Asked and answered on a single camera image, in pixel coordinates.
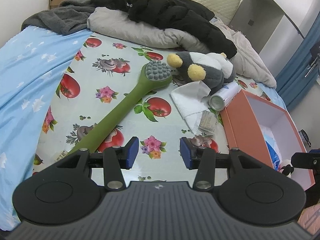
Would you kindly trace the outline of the clear packet with printed label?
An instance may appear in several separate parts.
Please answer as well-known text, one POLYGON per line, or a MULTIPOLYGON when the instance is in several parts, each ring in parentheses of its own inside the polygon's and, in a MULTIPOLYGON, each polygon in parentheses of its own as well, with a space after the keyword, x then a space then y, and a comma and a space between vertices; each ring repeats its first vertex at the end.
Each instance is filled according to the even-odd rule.
POLYGON ((214 133, 217 127, 217 118, 214 113, 210 111, 203 111, 199 123, 199 129, 214 133))

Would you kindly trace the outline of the white waffle cloth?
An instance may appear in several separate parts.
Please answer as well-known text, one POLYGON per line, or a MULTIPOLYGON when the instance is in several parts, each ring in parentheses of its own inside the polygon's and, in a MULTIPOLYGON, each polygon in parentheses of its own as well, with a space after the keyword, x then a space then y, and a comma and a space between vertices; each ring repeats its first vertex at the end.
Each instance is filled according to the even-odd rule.
POLYGON ((210 88, 202 81, 194 81, 174 89, 171 99, 179 111, 182 119, 187 123, 191 133, 199 132, 202 113, 208 111, 205 103, 201 102, 208 96, 210 88))

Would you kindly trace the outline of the orange cardboard box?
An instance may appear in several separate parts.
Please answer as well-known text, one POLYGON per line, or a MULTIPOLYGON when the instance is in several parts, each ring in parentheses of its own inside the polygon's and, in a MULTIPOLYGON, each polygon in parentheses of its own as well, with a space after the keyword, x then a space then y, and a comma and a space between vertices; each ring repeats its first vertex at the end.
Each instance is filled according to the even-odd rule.
POLYGON ((306 152, 289 113, 283 108, 245 90, 220 112, 228 146, 237 147, 273 167, 271 146, 287 164, 296 152, 306 152))

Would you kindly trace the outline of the white cylindrical can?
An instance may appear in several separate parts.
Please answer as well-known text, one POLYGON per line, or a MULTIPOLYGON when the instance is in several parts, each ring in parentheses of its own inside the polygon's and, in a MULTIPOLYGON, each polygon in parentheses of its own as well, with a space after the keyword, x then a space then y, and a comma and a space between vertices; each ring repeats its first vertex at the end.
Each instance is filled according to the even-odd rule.
POLYGON ((208 104, 212 109, 222 111, 231 103, 241 89, 242 87, 235 81, 226 83, 210 97, 208 104))

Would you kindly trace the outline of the blue curtain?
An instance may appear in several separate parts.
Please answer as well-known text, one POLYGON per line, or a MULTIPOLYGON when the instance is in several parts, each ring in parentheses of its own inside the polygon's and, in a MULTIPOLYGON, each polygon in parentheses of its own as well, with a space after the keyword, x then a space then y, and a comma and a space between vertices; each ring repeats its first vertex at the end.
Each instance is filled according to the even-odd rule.
POLYGON ((294 55, 276 76, 276 91, 288 111, 293 110, 303 100, 319 77, 319 65, 314 63, 317 55, 311 52, 312 47, 318 43, 319 17, 315 19, 294 55))

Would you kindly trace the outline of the fruit pattern tablecloth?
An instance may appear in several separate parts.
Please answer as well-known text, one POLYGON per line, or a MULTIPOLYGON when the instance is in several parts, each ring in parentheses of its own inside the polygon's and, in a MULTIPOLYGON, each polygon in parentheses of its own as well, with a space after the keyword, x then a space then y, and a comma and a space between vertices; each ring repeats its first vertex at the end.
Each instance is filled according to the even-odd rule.
MULTIPOLYGON (((110 111, 123 108, 123 100, 138 82, 141 68, 149 61, 165 63, 168 50, 153 49, 92 34, 67 68, 50 103, 36 149, 33 172, 62 159, 110 111)), ((131 181, 193 181, 179 152, 181 137, 195 145, 227 153, 221 116, 214 116, 212 133, 188 127, 171 99, 181 84, 175 75, 167 87, 152 90, 138 99, 125 118, 97 149, 124 146, 138 138, 134 165, 123 171, 131 181)))

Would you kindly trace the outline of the grey penguin plush toy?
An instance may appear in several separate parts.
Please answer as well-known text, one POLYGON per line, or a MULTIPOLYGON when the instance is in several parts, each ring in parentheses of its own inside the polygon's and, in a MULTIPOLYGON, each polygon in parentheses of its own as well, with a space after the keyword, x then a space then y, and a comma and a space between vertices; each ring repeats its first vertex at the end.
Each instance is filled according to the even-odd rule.
POLYGON ((181 51, 169 54, 167 63, 175 68, 186 82, 202 81, 210 88, 210 95, 225 83, 234 81, 236 71, 225 53, 197 53, 181 51))

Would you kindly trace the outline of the green massage brush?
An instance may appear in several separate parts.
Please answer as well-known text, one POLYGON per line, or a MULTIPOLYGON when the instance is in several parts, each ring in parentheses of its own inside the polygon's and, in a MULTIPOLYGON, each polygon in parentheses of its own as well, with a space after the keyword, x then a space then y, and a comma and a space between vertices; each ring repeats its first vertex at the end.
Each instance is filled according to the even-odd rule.
POLYGON ((172 81, 171 68, 161 61, 145 64, 135 87, 120 103, 108 113, 92 130, 78 142, 68 154, 86 148, 91 152, 97 150, 112 130, 128 115, 137 102, 152 90, 167 87, 172 81))

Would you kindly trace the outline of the grey quilted blanket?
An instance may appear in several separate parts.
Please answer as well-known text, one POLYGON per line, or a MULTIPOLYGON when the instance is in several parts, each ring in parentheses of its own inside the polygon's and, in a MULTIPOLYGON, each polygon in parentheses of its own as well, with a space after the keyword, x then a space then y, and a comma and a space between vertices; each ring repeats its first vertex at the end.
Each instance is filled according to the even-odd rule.
MULTIPOLYGON (((218 17, 214 17, 210 24, 218 27, 236 46, 238 52, 231 62, 237 74, 276 88, 274 76, 241 32, 229 28, 218 17)), ((144 22, 137 23, 120 10, 98 7, 87 19, 87 26, 93 32, 147 47, 158 49, 182 47, 187 51, 205 54, 209 52, 204 43, 189 33, 177 29, 161 30, 144 22)))

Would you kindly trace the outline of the blue bed sheet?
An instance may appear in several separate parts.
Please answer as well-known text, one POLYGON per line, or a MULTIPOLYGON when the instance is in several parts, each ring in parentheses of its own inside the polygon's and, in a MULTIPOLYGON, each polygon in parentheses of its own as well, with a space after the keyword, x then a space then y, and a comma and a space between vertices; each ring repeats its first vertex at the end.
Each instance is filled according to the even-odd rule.
POLYGON ((63 36, 28 26, 1 48, 1 230, 20 220, 16 187, 32 175, 42 124, 63 73, 92 34, 63 36))

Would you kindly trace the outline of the dark grey towel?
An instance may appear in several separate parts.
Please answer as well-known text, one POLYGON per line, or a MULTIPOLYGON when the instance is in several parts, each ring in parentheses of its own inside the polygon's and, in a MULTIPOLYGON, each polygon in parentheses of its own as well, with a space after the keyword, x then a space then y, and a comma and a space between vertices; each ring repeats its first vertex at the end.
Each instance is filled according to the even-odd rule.
POLYGON ((90 0, 64 0, 57 8, 43 10, 24 20, 21 31, 28 26, 70 35, 87 28, 87 19, 95 11, 90 0))

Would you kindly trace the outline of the white shelf unit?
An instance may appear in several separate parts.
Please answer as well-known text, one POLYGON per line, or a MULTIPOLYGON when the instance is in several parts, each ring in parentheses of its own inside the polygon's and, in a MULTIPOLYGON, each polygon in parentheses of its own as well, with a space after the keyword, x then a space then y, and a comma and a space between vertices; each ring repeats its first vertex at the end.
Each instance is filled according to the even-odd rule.
POLYGON ((242 0, 229 26, 241 31, 277 76, 306 38, 319 0, 242 0))

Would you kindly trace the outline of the black fleece jacket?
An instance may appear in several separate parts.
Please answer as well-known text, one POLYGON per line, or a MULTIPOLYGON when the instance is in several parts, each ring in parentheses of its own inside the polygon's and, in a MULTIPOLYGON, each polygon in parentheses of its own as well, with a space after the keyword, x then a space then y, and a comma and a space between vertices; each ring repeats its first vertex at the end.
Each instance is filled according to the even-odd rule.
POLYGON ((234 57, 237 48, 224 33, 210 23, 215 14, 192 0, 91 0, 95 7, 128 13, 129 19, 158 29, 177 29, 195 36, 210 52, 234 57))

